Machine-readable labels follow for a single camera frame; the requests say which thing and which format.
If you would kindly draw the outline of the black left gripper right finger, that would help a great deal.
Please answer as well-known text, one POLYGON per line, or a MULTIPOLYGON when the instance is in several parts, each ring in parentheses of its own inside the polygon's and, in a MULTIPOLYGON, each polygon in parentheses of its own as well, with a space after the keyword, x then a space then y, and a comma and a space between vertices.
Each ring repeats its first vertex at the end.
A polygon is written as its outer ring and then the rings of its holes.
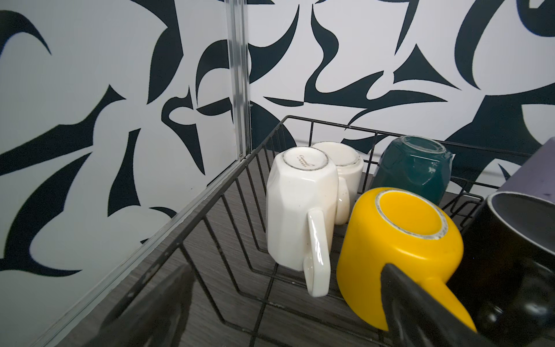
POLYGON ((465 307, 445 283, 416 283, 393 264, 381 273, 382 306, 394 346, 493 346, 476 332, 465 307))

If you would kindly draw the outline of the black ceramic mug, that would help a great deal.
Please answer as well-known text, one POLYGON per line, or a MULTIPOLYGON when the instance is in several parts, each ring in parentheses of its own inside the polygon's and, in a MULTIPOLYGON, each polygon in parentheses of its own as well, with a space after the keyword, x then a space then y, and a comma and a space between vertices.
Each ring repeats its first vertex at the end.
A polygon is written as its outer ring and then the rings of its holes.
POLYGON ((447 285, 480 334, 527 346, 554 329, 554 204, 496 192, 462 230, 462 262, 447 285))

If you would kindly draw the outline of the yellow ceramic mug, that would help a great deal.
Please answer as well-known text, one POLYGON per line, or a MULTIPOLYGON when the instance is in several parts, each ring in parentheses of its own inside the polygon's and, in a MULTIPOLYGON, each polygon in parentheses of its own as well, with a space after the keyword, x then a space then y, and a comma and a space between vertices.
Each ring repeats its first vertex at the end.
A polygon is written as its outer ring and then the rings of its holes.
POLYGON ((461 263, 458 227, 437 205, 412 192, 370 189, 354 205, 338 260, 336 279, 352 311, 387 331, 381 273, 393 264, 471 330, 476 326, 446 283, 461 263))

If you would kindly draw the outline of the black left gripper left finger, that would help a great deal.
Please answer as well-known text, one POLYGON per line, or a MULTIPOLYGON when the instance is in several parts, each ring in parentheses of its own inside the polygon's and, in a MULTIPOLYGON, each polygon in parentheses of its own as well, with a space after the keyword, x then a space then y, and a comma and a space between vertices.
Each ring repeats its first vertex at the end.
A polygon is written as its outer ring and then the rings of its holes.
POLYGON ((182 265, 86 346, 178 346, 186 330, 195 274, 182 265))

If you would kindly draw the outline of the lilac plastic cup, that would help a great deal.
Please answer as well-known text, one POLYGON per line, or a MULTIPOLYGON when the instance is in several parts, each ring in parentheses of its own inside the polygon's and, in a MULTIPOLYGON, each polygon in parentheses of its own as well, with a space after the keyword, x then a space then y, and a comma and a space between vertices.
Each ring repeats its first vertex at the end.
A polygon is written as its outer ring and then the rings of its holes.
POLYGON ((540 147, 500 188, 554 202, 554 137, 540 147))

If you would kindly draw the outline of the white mug red inside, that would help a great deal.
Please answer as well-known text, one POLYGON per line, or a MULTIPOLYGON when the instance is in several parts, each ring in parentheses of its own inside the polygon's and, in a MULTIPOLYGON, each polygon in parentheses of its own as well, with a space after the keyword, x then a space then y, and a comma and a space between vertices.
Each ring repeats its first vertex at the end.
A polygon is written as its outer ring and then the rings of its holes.
POLYGON ((320 142, 312 147, 324 152, 337 168, 339 186, 335 224, 346 224, 356 203, 364 160, 352 147, 342 143, 320 142))

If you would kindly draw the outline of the black wire dish rack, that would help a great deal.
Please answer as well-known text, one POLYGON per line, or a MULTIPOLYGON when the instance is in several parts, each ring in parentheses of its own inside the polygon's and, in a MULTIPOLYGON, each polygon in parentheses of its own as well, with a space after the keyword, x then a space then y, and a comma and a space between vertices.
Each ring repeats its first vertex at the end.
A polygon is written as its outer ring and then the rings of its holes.
POLYGON ((356 121, 288 116, 277 123, 194 214, 182 222, 101 324, 107 327, 182 265, 195 274, 178 346, 390 346, 389 335, 357 318, 335 280, 312 298, 304 276, 278 265, 266 242, 267 179, 293 145, 335 140, 364 159, 358 193, 371 185, 381 154, 399 133, 356 121))

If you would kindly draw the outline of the cream white ceramic mug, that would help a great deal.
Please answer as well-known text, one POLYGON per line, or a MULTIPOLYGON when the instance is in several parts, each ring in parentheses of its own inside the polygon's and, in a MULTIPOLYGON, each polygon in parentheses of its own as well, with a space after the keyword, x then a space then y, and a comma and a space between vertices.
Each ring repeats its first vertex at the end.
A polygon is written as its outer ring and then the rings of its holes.
POLYGON ((267 180, 268 252, 277 264, 302 272, 313 297, 329 292, 338 184, 335 164, 313 147, 277 154, 267 180))

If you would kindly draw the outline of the green mug white inside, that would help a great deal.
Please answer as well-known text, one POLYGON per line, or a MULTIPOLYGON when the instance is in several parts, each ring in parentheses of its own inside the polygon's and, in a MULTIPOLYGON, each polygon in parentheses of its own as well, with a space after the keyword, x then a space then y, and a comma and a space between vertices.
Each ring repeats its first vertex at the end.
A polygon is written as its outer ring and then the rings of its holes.
POLYGON ((393 140, 381 156, 371 188, 404 189, 439 205, 452 174, 454 155, 426 137, 405 135, 393 140))

